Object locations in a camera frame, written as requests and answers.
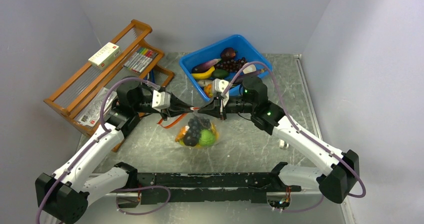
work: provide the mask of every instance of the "yellow banana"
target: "yellow banana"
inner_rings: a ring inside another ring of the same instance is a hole
[[[192,73],[193,78],[196,80],[208,79],[212,76],[212,73],[215,71],[215,67],[211,67],[209,70],[203,73]]]

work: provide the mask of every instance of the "white wall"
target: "white wall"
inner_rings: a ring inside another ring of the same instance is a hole
[[[330,0],[79,0],[102,44],[130,20],[165,51],[198,50],[232,34],[260,52],[301,53]]]
[[[35,222],[35,180],[80,134],[43,103],[99,48],[77,0],[0,0],[0,223]]]
[[[359,224],[424,220],[423,24],[423,0],[331,0],[303,52],[324,139],[359,154]]]

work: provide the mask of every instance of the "blue basket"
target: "blue basket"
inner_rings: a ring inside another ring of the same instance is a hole
[[[262,62],[268,66],[268,68],[272,71],[273,67],[267,59],[263,55],[261,55],[249,42],[241,35],[232,35],[223,40],[220,40],[212,45],[204,47],[200,50],[192,52],[188,55],[181,57],[179,60],[179,65],[182,70],[187,75],[188,79],[193,83],[196,90],[199,92],[201,97],[205,101],[209,101],[210,98],[205,94],[203,89],[199,86],[197,81],[192,76],[192,69],[204,62],[210,61],[215,58],[220,58],[221,52],[225,48],[234,48],[236,50],[235,59],[239,59],[245,57],[248,62]],[[256,69],[262,69],[261,65],[255,65]],[[226,78],[227,81],[231,81],[234,77],[235,73],[231,73],[229,77]],[[264,72],[258,75],[258,77],[263,78],[268,75],[268,72]],[[238,96],[239,95],[239,86],[233,87],[229,90],[230,96]]]

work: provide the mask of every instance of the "transparent bag of fruit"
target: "transparent bag of fruit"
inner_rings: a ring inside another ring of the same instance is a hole
[[[197,112],[158,122],[175,136],[174,141],[183,147],[208,148],[221,142],[221,120]]]

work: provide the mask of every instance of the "white box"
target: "white box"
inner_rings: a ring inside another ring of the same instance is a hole
[[[116,44],[108,42],[98,52],[90,57],[88,61],[93,67],[104,70],[115,61],[119,54],[121,54],[121,48]]]

